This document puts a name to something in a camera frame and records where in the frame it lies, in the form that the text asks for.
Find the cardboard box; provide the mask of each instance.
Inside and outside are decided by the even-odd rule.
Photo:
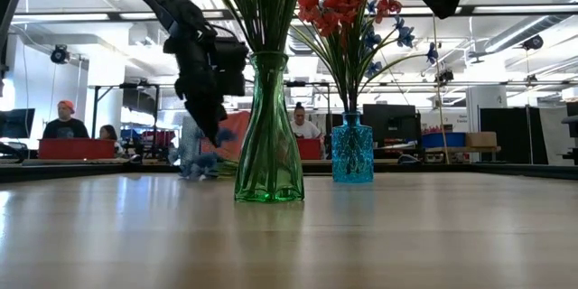
[[[471,148],[491,148],[498,146],[495,132],[477,132],[466,135],[466,146]]]

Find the red bin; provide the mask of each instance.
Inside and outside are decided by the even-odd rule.
[[[320,160],[322,141],[320,139],[297,139],[301,160]]]
[[[42,139],[38,146],[40,159],[111,159],[115,158],[114,140]]]

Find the monitor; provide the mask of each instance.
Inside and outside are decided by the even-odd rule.
[[[0,138],[28,139],[33,129],[34,108],[0,112]]]
[[[421,122],[415,107],[409,105],[366,104],[363,124],[373,128],[374,141],[384,139],[418,140]]]

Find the blue glass vase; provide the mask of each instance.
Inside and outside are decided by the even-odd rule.
[[[373,182],[373,130],[359,122],[359,112],[343,113],[343,125],[331,137],[333,180]]]

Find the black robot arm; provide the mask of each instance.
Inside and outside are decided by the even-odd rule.
[[[0,24],[0,46],[4,46],[19,0],[0,0],[4,12]],[[248,48],[232,35],[218,37],[190,0],[143,0],[156,14],[170,37],[163,51],[174,54],[179,78],[174,88],[185,107],[209,140],[216,144],[219,121],[227,118],[223,96],[243,96],[242,71]]]

